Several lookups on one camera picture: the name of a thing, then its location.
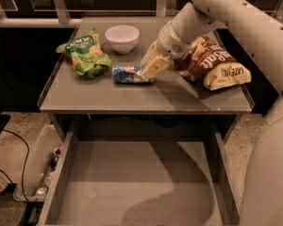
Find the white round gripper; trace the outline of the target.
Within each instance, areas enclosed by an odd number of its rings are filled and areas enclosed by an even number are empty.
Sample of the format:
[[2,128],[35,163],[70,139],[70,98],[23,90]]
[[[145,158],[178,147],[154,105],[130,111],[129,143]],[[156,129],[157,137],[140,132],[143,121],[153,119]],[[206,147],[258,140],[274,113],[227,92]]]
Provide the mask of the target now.
[[[169,21],[158,33],[157,41],[153,41],[143,56],[140,65],[141,75],[152,78],[169,66],[169,60],[182,57],[190,47],[187,26],[183,22]],[[166,56],[157,56],[158,51]]]

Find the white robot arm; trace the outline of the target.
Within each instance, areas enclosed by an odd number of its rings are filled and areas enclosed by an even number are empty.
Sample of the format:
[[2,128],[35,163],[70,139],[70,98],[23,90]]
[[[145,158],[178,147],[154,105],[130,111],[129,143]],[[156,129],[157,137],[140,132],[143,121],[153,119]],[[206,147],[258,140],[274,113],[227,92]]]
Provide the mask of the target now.
[[[283,24],[246,0],[191,0],[159,31],[141,64],[153,77],[217,23],[253,58],[283,98]],[[255,145],[247,167],[240,226],[283,226],[283,116]]]

